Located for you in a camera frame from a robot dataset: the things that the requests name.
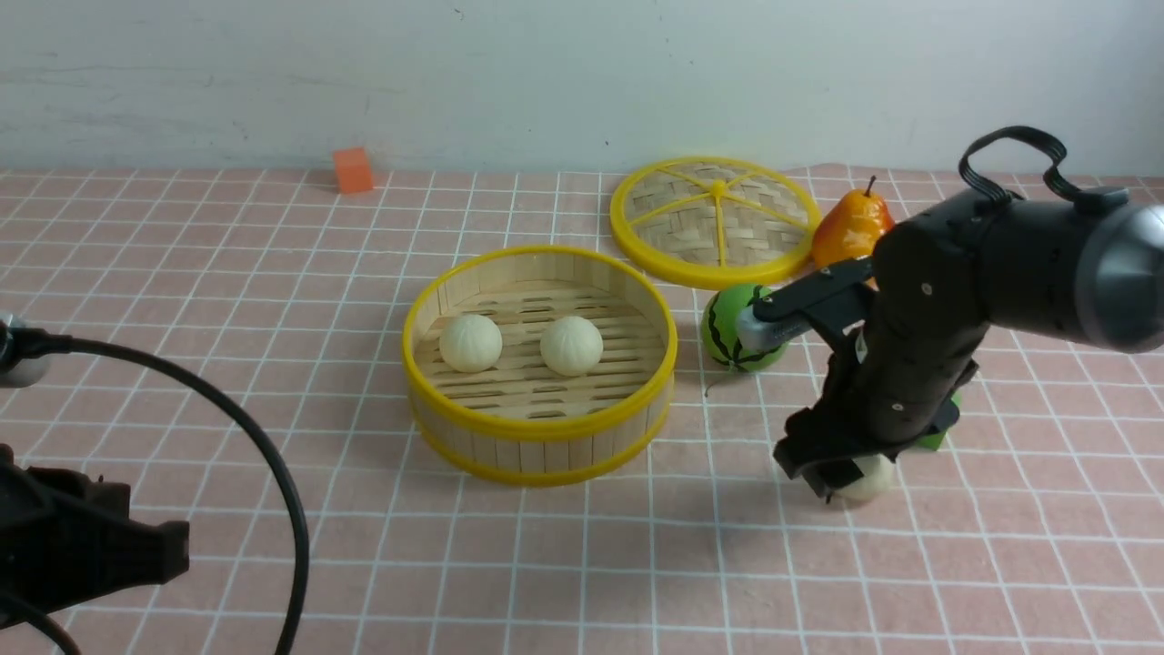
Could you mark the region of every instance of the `fake pear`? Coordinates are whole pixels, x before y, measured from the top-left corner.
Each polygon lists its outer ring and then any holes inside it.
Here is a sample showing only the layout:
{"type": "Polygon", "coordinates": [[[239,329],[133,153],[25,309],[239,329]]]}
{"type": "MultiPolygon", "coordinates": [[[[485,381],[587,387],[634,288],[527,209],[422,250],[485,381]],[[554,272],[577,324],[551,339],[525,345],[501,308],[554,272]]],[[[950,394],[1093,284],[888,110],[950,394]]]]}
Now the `fake pear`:
{"type": "Polygon", "coordinates": [[[885,198],[873,192],[876,176],[864,190],[845,193],[812,234],[812,262],[817,268],[873,254],[878,238],[895,225],[885,198]]]}

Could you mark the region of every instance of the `black wire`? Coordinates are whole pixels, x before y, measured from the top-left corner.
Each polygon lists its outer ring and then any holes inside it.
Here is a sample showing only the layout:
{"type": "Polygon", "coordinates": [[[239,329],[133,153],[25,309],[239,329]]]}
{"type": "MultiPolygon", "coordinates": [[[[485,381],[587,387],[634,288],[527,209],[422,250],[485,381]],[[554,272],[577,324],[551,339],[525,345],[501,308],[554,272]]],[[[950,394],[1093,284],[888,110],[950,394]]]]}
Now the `black wire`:
{"type": "Polygon", "coordinates": [[[33,607],[28,603],[12,596],[10,593],[0,592],[0,608],[5,612],[12,614],[13,617],[26,621],[29,626],[41,631],[41,634],[52,640],[52,643],[57,645],[64,655],[81,655],[80,647],[77,642],[69,636],[61,624],[52,620],[44,612],[41,612],[36,607],[33,607]]]}
{"type": "MultiPolygon", "coordinates": [[[[21,350],[24,351],[23,355],[26,357],[40,357],[48,354],[93,355],[137,364],[172,378],[225,412],[250,437],[250,441],[255,443],[263,460],[270,467],[271,475],[275,476],[275,483],[278,485],[279,491],[283,492],[283,501],[286,504],[288,514],[291,517],[291,534],[294,540],[294,572],[291,578],[291,597],[288,601],[286,619],[283,622],[283,632],[279,634],[278,645],[275,647],[275,655],[291,655],[291,647],[294,645],[296,632],[299,629],[299,619],[307,597],[311,541],[307,532],[307,515],[304,513],[303,500],[299,499],[299,492],[296,489],[294,480],[291,478],[291,471],[288,470],[288,465],[283,462],[278,448],[267,436],[267,433],[263,432],[246,411],[239,407],[236,403],[230,400],[218,387],[172,362],[116,344],[48,335],[42,330],[12,330],[12,334],[14,339],[22,337],[27,340],[21,344],[21,350]]],[[[73,652],[70,655],[79,655],[79,652],[73,652]]]]}

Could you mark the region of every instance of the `green ball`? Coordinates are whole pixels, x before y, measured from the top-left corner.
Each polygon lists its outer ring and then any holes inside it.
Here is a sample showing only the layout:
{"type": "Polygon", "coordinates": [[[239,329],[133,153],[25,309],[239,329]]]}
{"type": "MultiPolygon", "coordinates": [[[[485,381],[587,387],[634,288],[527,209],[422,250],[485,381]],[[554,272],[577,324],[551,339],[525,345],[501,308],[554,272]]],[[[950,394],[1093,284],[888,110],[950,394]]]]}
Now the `green ball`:
{"type": "Polygon", "coordinates": [[[739,343],[736,333],[736,316],[739,312],[771,292],[772,289],[761,284],[737,284],[708,300],[700,319],[700,335],[711,359],[732,371],[752,372],[772,366],[783,356],[788,344],[772,351],[753,353],[739,343]]]}

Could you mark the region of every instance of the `green object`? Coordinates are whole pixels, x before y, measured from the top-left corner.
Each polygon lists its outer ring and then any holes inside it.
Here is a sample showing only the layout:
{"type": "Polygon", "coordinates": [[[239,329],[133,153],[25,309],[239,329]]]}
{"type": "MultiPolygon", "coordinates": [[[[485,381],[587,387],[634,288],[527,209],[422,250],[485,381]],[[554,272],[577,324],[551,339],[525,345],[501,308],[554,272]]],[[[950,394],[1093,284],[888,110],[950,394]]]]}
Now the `green object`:
{"type": "Polygon", "coordinates": [[[717,292],[708,300],[700,319],[700,335],[711,359],[731,371],[752,372],[775,364],[783,356],[788,344],[772,351],[753,353],[744,349],[736,333],[736,316],[739,312],[771,292],[772,289],[761,284],[737,284],[717,292]]]}
{"type": "MultiPolygon", "coordinates": [[[[961,407],[961,394],[959,394],[958,392],[953,393],[953,404],[961,407]]],[[[922,437],[921,440],[917,441],[916,446],[918,448],[924,448],[927,450],[932,450],[937,453],[938,450],[942,450],[942,444],[943,442],[945,442],[945,437],[949,434],[950,432],[947,430],[945,433],[938,433],[936,435],[929,435],[922,437]]]]}

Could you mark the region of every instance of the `orange block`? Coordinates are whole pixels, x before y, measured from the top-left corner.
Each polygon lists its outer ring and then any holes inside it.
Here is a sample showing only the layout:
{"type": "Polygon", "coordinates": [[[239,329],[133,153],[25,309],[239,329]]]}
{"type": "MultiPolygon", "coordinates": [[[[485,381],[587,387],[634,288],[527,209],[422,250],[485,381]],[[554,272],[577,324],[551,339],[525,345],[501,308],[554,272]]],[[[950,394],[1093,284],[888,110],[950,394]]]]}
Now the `orange block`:
{"type": "Polygon", "coordinates": [[[371,191],[371,164],[363,148],[347,148],[332,152],[335,162],[335,177],[340,183],[340,193],[360,193],[371,191]]]}

